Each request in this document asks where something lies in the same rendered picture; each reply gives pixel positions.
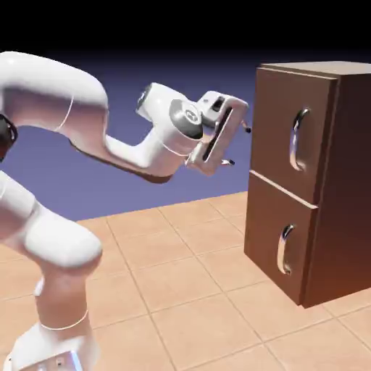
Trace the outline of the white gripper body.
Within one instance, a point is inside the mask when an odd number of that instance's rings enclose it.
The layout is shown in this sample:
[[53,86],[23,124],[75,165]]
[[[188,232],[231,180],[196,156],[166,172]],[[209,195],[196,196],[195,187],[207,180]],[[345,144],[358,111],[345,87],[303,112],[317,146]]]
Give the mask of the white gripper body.
[[201,113],[201,124],[212,132],[200,140],[185,166],[211,176],[222,166],[221,160],[244,121],[249,105],[236,97],[201,97],[196,107]]

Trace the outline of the brown wooden cabinet door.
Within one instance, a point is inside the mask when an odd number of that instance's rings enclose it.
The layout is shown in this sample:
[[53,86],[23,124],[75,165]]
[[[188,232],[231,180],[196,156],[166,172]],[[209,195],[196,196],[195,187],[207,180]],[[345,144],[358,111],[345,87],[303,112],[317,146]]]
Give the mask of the brown wooden cabinet door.
[[[301,304],[306,276],[307,253],[313,242],[318,206],[312,205],[255,171],[249,174],[244,252],[291,300]],[[286,225],[289,235],[285,261],[291,274],[277,266],[280,234]]]
[[[320,200],[338,81],[293,71],[257,69],[251,142],[251,169],[310,204]],[[299,129],[298,160],[289,162],[291,128],[297,113],[309,108]]]

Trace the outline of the brown wooden cabinet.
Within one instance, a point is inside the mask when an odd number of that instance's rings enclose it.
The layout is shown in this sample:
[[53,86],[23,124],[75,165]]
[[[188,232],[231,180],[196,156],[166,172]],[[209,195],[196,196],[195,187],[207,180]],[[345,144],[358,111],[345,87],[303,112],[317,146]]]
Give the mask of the brown wooden cabinet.
[[274,70],[338,81],[300,306],[371,288],[371,64],[290,62]]

